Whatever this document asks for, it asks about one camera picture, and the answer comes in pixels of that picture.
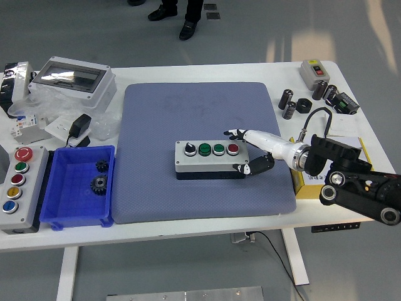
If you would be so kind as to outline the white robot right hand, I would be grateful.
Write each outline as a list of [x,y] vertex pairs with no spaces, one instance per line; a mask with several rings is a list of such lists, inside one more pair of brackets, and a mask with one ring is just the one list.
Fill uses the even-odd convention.
[[231,129],[224,132],[231,140],[245,140],[262,151],[265,155],[245,164],[233,164],[232,167],[244,175],[257,175],[274,167],[275,160],[282,160],[289,167],[297,168],[297,146],[281,137],[258,130]]

